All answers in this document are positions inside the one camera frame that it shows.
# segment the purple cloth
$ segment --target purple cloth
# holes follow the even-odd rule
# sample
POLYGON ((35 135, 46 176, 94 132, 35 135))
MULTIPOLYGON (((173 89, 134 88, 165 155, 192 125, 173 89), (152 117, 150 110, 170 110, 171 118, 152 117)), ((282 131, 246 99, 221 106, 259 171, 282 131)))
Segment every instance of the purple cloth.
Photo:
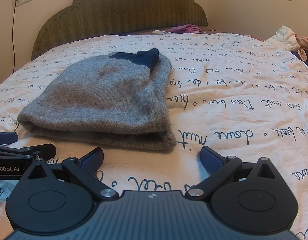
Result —
POLYGON ((167 30, 167 32, 170 32, 170 33, 195 33, 195 32, 201 32, 201 31, 202 30, 198 26, 193 25, 193 24, 177 26, 177 27, 173 27, 167 30))

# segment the white cloth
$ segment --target white cloth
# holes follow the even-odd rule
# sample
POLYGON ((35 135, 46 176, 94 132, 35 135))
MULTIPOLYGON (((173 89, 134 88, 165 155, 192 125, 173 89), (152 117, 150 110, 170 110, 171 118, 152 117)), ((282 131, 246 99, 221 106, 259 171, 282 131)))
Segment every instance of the white cloth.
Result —
MULTIPOLYGON (((120 194, 124 189, 184 192, 207 177, 198 160, 203 145, 244 162, 266 156, 298 200, 292 231, 308 240, 308 175, 302 176, 308 169, 308 68, 282 47, 230 33, 106 35, 64 44, 0 85, 0 132, 13 131, 21 109, 72 63, 151 48, 158 48, 172 63, 166 102, 179 143, 163 153, 102 147, 105 160, 98 177, 120 194)), ((19 141, 11 147, 52 142, 59 162, 96 147, 33 138, 22 127, 17 133, 19 141)), ((0 240, 12 231, 4 205, 15 183, 0 181, 0 240)))
POLYGON ((286 49, 289 51, 298 51, 300 49, 300 45, 298 44, 293 31, 284 25, 276 32, 274 36, 265 42, 268 42, 280 49, 286 49))

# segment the blue gripper pad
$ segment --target blue gripper pad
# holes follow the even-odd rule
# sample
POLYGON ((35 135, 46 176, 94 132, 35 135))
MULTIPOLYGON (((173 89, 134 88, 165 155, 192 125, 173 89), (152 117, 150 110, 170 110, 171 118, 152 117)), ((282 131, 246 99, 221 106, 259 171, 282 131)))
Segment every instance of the blue gripper pad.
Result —
POLYGON ((18 135, 15 132, 0 132, 0 145, 12 144, 18 141, 18 135))
POLYGON ((99 147, 79 159, 81 168, 92 176, 94 176, 95 172, 102 166, 103 161, 104 153, 99 147))
POLYGON ((218 171, 227 163, 226 158, 219 155, 217 152, 213 151, 207 146, 202 147, 201 152, 199 153, 199 157, 202 165, 210 174, 218 171))

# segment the folded sweater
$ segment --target folded sweater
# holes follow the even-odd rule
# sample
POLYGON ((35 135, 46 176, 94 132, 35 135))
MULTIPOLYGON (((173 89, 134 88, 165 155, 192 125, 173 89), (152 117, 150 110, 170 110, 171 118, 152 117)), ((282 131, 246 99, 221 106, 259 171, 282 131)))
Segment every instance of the folded sweater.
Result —
POLYGON ((170 72, 171 63, 157 49, 86 58, 70 65, 17 119, 38 136, 173 148, 165 104, 170 72))

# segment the wall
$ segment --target wall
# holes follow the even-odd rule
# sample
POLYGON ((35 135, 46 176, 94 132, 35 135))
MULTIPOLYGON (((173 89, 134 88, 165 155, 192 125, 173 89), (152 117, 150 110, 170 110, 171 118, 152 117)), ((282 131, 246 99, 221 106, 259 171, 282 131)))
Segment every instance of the wall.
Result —
MULTIPOLYGON (((33 45, 42 25, 56 12, 69 6, 69 0, 32 0, 16 7, 14 23, 15 70, 31 59, 33 45)), ((0 83, 12 72, 12 0, 0 0, 0 83)))
POLYGON ((308 0, 208 0, 211 27, 268 39, 282 26, 308 35, 308 0))

